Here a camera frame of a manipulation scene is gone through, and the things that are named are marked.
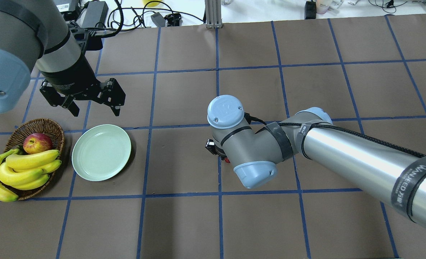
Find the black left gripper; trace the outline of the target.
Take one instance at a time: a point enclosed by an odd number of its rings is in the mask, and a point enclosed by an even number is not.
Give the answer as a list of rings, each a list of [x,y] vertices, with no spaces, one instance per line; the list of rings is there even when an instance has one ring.
[[[110,78],[100,83],[84,54],[80,54],[72,66],[62,71],[40,71],[47,81],[42,82],[40,87],[45,100],[52,107],[67,109],[74,117],[79,116],[80,109],[71,95],[76,100],[97,100],[99,104],[110,107],[116,117],[125,105],[126,94],[119,82]]]

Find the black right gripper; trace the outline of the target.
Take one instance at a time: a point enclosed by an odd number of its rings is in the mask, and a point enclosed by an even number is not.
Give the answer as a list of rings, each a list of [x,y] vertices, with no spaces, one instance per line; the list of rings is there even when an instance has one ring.
[[[220,157],[221,160],[226,159],[226,154],[219,146],[216,145],[213,139],[206,141],[205,148],[213,155]]]

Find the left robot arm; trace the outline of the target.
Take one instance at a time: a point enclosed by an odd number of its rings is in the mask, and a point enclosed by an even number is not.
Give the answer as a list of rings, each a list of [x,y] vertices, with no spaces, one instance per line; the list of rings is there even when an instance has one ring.
[[[0,0],[0,114],[12,110],[37,68],[44,81],[40,92],[49,105],[78,116],[76,101],[88,100],[111,108],[115,116],[126,95],[114,78],[99,81],[85,52],[96,28],[67,23],[52,0]]]

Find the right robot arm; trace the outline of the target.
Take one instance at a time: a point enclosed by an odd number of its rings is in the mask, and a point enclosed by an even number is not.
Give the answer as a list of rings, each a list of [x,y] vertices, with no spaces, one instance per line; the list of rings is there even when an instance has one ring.
[[[308,108],[254,132],[255,120],[232,95],[207,108],[212,138],[206,148],[229,161],[246,188],[277,175],[277,164],[296,154],[321,164],[426,228],[426,155],[334,126],[320,108]]]

